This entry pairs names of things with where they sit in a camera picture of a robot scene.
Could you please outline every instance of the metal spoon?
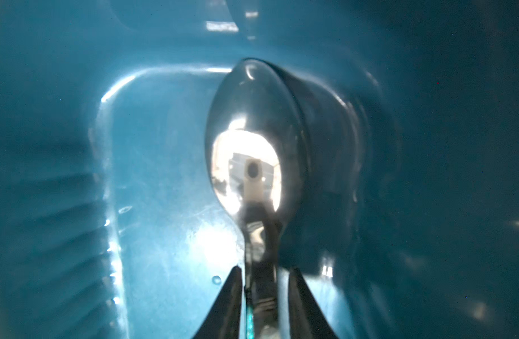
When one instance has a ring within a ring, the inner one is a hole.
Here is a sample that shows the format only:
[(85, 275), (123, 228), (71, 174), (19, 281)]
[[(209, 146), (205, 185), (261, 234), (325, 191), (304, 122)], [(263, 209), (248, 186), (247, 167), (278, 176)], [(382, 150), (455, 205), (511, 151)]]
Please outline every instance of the metal spoon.
[(299, 109), (276, 71), (243, 60), (222, 81), (207, 121), (211, 183), (245, 239), (247, 337), (280, 337), (278, 243), (308, 173)]

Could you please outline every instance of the bubble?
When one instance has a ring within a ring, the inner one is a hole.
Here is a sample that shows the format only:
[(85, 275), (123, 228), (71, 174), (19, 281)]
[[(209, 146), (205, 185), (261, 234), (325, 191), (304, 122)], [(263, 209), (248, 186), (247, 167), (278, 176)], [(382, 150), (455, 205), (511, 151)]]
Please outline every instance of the bubble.
[(215, 275), (212, 277), (212, 283), (214, 285), (220, 285), (222, 283), (222, 278), (219, 275)]

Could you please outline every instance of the blue container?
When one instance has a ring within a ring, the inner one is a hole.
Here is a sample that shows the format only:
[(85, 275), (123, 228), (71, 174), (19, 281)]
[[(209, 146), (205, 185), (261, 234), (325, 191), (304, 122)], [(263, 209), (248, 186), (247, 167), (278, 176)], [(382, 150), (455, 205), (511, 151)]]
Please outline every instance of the blue container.
[(300, 267), (341, 339), (519, 338), (497, 0), (0, 0), (0, 337), (194, 335), (242, 265), (203, 143), (243, 58), (288, 75), (313, 141), (281, 283)]

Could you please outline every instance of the spoon handle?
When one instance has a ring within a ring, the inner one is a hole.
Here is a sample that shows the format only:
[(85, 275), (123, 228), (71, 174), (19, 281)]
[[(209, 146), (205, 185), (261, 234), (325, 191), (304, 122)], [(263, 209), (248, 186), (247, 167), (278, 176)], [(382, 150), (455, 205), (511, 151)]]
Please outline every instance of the spoon handle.
[(281, 224), (272, 216), (273, 213), (269, 213), (262, 203), (246, 204), (242, 208), (246, 328), (248, 333), (253, 324), (255, 338), (276, 338), (278, 334), (276, 270)]

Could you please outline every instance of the spoon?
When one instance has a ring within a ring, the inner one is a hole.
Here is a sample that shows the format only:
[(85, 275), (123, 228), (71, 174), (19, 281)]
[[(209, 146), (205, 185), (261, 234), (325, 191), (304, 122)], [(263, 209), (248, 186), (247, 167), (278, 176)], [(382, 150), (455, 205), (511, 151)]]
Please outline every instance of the spoon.
[(253, 59), (237, 64), (210, 107), (205, 154), (215, 195), (245, 239), (247, 338), (280, 337), (278, 244), (301, 200), (307, 144), (275, 69)]

